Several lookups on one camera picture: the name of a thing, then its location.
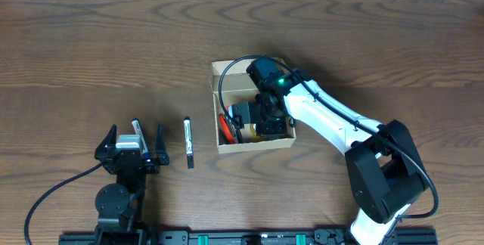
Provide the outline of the yellow tape roll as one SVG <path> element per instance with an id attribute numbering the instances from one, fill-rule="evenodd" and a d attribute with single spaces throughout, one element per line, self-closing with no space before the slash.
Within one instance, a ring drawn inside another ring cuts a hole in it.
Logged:
<path id="1" fill-rule="evenodd" d="M 255 143 L 260 141 L 267 141 L 267 137 L 262 137 L 256 133 L 255 124 L 245 124 L 244 128 L 240 131 L 243 143 Z"/>

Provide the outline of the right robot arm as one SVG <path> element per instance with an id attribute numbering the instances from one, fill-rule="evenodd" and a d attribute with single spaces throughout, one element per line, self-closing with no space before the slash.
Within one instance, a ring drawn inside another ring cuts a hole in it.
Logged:
<path id="1" fill-rule="evenodd" d="M 251 55 L 246 72 L 258 90 L 254 102 L 224 107 L 240 131 L 252 125 L 259 137 L 287 133 L 297 121 L 313 128 L 345 158 L 359 211 L 349 227 L 356 244 L 382 244 L 420 195 L 436 193 L 408 128 L 382 124 L 349 109 L 303 71 L 268 56 Z"/>

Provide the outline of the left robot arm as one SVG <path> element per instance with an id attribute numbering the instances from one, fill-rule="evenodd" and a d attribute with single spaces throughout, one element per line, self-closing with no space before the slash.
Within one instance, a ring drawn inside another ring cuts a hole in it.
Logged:
<path id="1" fill-rule="evenodd" d="M 158 236 L 142 221 L 146 177 L 169 165 L 163 127 L 157 126 L 155 155 L 144 155 L 135 141 L 116 135 L 112 126 L 95 149 L 95 159 L 116 181 L 99 190 L 95 198 L 98 225 L 94 244 L 154 245 Z"/>

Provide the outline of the red stapler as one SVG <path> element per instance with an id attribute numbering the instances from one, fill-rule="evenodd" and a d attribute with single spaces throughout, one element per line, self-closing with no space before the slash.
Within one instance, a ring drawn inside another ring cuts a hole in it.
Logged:
<path id="1" fill-rule="evenodd" d="M 241 144 L 243 142 L 240 129 L 236 128 L 226 115 L 219 114 L 219 124 L 228 144 Z"/>

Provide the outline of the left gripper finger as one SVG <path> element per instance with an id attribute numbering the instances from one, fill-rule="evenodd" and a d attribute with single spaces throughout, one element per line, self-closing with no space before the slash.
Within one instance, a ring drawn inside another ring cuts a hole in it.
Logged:
<path id="1" fill-rule="evenodd" d="M 155 142 L 155 153 L 160 165 L 169 165 L 169 155 L 166 150 L 166 144 L 163 139 L 163 128 L 161 125 L 157 126 L 156 142 Z"/>
<path id="2" fill-rule="evenodd" d="M 105 138 L 95 149 L 95 159 L 105 161 L 108 158 L 109 152 L 116 145 L 116 125 L 113 124 L 110 131 Z"/>

